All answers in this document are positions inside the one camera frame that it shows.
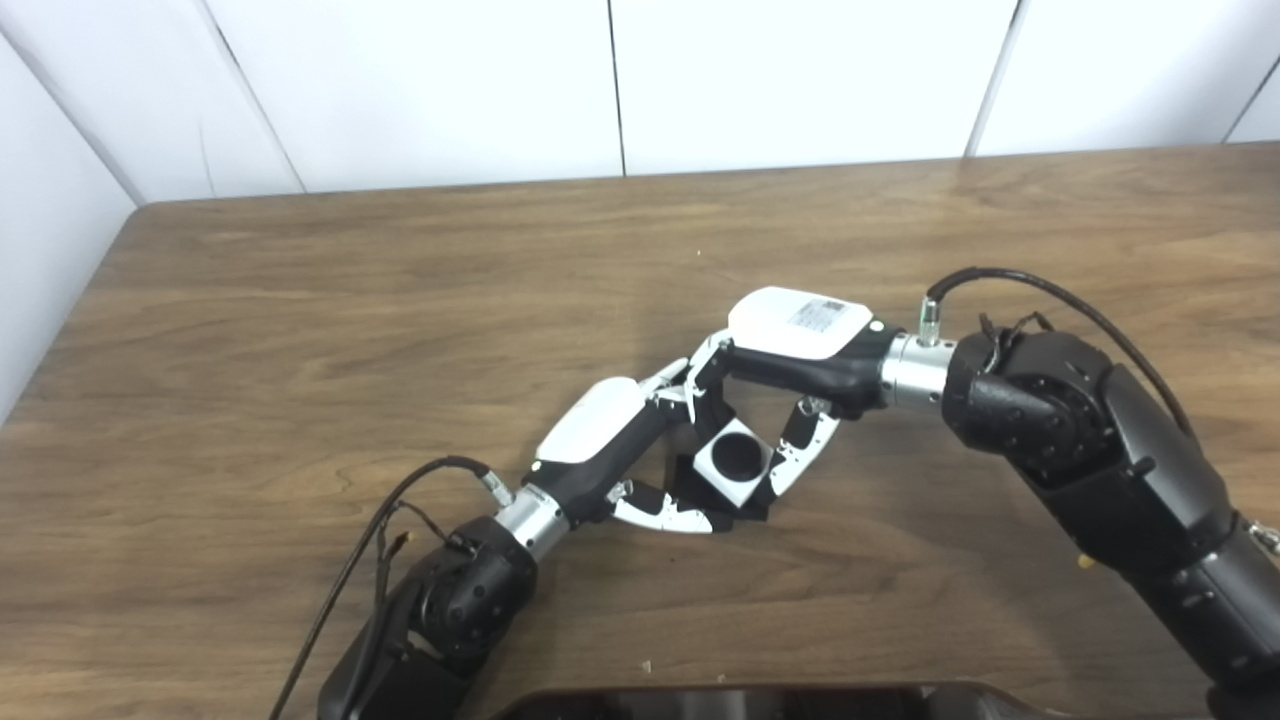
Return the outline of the white and black left hand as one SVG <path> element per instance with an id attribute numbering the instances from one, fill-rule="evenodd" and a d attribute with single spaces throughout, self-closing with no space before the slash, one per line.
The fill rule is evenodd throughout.
<path id="1" fill-rule="evenodd" d="M 680 357 L 643 380 L 599 380 L 553 425 L 521 488 L 495 515 L 535 561 L 584 523 L 609 518 L 664 533 L 733 529 L 730 515 L 628 477 L 685 409 L 684 393 L 675 387 L 687 366 Z"/>

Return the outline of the white and black right hand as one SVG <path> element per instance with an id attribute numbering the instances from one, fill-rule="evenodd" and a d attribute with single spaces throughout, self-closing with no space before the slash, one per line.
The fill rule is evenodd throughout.
<path id="1" fill-rule="evenodd" d="M 940 415 L 955 346 L 882 322 L 869 307 L 781 287 L 730 310 L 684 373 L 689 419 L 701 441 L 694 470 L 735 509 L 765 509 L 809 469 L 842 421 L 887 407 Z M 724 400 L 732 378 L 796 395 L 776 446 Z"/>

